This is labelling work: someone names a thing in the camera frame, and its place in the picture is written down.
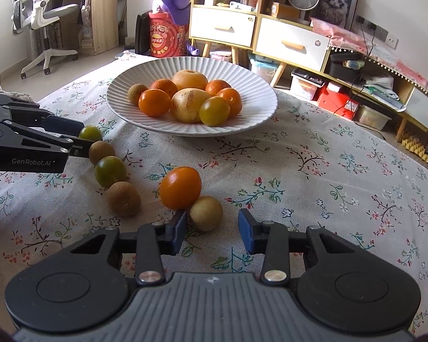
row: ribbed white bowl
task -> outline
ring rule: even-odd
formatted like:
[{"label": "ribbed white bowl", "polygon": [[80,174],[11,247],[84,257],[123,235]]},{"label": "ribbed white bowl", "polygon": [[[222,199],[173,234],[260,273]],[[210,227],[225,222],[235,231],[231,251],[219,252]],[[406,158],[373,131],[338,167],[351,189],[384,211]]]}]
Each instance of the ribbed white bowl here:
[{"label": "ribbed white bowl", "polygon": [[[241,113],[220,127],[209,127],[202,123],[179,122],[169,111],[160,118],[151,118],[128,101],[127,91],[133,84],[150,86],[159,78],[171,79],[182,69],[201,72],[209,81],[227,81],[241,95]],[[194,137],[220,136],[252,129],[271,118],[277,109],[274,90],[256,74],[231,63],[193,56],[157,59],[126,70],[110,84],[106,100],[115,114],[135,126],[155,132]]]}]

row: red box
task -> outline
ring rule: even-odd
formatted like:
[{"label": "red box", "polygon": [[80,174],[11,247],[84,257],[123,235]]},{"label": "red box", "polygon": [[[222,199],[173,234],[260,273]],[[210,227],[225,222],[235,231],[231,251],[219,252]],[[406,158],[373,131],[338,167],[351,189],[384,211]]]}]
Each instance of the red box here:
[{"label": "red box", "polygon": [[349,95],[341,92],[328,90],[326,87],[320,92],[317,105],[327,111],[336,112],[338,116],[353,119],[358,109],[359,103],[349,100]]}]

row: floral tablecloth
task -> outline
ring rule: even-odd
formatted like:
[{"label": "floral tablecloth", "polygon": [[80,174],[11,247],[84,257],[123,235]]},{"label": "floral tablecloth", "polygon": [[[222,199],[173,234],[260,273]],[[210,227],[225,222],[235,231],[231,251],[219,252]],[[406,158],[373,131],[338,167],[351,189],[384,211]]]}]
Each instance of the floral tablecloth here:
[{"label": "floral tablecloth", "polygon": [[[105,94],[112,79],[146,57],[127,55],[60,88],[41,101],[57,115],[97,125],[127,165],[142,196],[136,217],[119,218],[105,202],[89,160],[71,157],[63,174],[0,172],[0,326],[13,330],[3,302],[12,276],[99,227],[135,230],[171,211],[159,181],[179,165],[195,167],[203,195],[223,204],[224,221],[210,233],[189,228],[167,272],[258,273],[263,255],[245,252],[237,214],[291,230],[320,224],[411,274],[422,303],[411,332],[428,331],[428,171],[352,122],[277,91],[276,114],[262,126],[228,137],[182,138],[152,133],[115,116]],[[304,267],[290,258],[292,275]],[[122,271],[133,274],[133,257]]]}]

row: metal screw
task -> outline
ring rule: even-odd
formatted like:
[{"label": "metal screw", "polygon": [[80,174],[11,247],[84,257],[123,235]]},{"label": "metal screw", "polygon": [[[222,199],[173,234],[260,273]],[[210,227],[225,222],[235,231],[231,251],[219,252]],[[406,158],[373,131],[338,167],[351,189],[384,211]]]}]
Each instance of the metal screw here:
[{"label": "metal screw", "polygon": [[138,279],[143,283],[154,283],[161,279],[161,275],[158,272],[152,270],[143,271],[138,275]]},{"label": "metal screw", "polygon": [[287,274],[282,270],[269,270],[265,273],[265,279],[272,282],[283,281],[287,278]]}]

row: orange tomato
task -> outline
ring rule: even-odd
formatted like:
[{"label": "orange tomato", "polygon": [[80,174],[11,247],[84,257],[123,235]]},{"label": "orange tomato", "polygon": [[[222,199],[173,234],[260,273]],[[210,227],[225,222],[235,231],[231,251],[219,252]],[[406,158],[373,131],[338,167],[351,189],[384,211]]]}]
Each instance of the orange tomato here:
[{"label": "orange tomato", "polygon": [[163,116],[170,109],[171,98],[163,90],[143,91],[138,100],[138,108],[149,117]]},{"label": "orange tomato", "polygon": [[170,210],[189,208],[200,197],[201,178],[192,167],[176,167],[160,184],[160,200]]},{"label": "orange tomato", "polygon": [[227,101],[230,106],[230,115],[228,118],[237,116],[242,109],[242,100],[240,93],[231,87],[220,90],[216,96],[220,96]]}]

